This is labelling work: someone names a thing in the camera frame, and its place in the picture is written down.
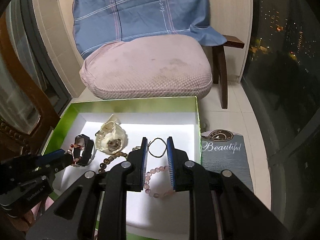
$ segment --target pink bead bracelet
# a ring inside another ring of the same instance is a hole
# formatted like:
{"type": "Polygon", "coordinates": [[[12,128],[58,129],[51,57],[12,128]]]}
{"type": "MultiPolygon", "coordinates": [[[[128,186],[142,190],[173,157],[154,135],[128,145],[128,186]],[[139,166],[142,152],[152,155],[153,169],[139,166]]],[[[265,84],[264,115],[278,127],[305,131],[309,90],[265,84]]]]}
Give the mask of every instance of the pink bead bracelet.
{"type": "Polygon", "coordinates": [[[151,169],[150,171],[148,171],[146,173],[145,183],[143,186],[143,188],[145,189],[145,193],[147,193],[150,197],[154,197],[154,198],[161,198],[161,197],[166,197],[168,195],[172,195],[175,192],[172,188],[167,190],[163,194],[159,194],[159,193],[152,194],[149,186],[149,181],[151,179],[152,174],[155,174],[156,172],[168,171],[168,170],[169,170],[169,166],[166,165],[166,166],[160,166],[159,168],[151,169]]]}

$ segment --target chair leg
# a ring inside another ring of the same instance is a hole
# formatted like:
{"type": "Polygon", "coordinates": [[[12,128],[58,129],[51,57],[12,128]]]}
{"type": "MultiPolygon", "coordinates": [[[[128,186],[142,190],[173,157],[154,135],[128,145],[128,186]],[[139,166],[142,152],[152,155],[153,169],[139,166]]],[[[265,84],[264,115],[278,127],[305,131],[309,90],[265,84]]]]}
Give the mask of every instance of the chair leg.
{"type": "Polygon", "coordinates": [[[215,70],[215,66],[216,66],[220,73],[221,107],[222,109],[227,109],[228,108],[228,80],[227,80],[226,56],[224,54],[223,45],[212,47],[212,57],[213,57],[213,72],[216,71],[215,70]]]}
{"type": "Polygon", "coordinates": [[[218,61],[217,61],[217,57],[216,57],[216,52],[213,49],[214,47],[212,47],[212,78],[213,78],[213,83],[214,84],[218,84],[219,83],[219,68],[218,68],[218,61]]]}

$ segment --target printed logo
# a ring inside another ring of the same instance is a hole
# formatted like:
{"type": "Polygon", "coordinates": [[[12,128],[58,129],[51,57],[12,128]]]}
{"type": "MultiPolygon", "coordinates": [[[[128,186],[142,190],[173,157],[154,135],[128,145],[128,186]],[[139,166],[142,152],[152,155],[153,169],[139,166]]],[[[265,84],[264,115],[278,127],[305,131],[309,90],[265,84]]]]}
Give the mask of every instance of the printed logo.
{"type": "Polygon", "coordinates": [[[214,130],[208,136],[201,135],[201,137],[215,142],[226,142],[233,138],[233,133],[227,130],[214,130]]]}

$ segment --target floor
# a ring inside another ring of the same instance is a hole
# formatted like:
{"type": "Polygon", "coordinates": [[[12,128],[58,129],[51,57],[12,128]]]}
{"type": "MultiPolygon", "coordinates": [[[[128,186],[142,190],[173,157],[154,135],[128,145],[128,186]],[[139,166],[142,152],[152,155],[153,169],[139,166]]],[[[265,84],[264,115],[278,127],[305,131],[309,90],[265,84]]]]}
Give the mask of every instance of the floor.
{"type": "MultiPolygon", "coordinates": [[[[86,88],[72,102],[101,100],[86,88]]],[[[242,134],[255,195],[270,209],[270,175],[260,128],[242,86],[228,84],[228,109],[220,104],[220,89],[213,85],[210,93],[199,100],[200,122],[205,130],[225,129],[242,134]]]]}

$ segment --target pink cushion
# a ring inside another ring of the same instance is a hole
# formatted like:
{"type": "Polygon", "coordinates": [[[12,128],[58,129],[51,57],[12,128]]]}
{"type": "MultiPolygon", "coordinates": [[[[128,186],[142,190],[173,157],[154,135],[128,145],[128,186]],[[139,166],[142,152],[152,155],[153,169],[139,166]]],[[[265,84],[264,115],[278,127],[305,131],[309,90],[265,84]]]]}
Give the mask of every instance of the pink cushion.
{"type": "Polygon", "coordinates": [[[80,76],[102,99],[206,96],[212,86],[209,62],[186,35],[117,41],[86,58],[80,76]]]}

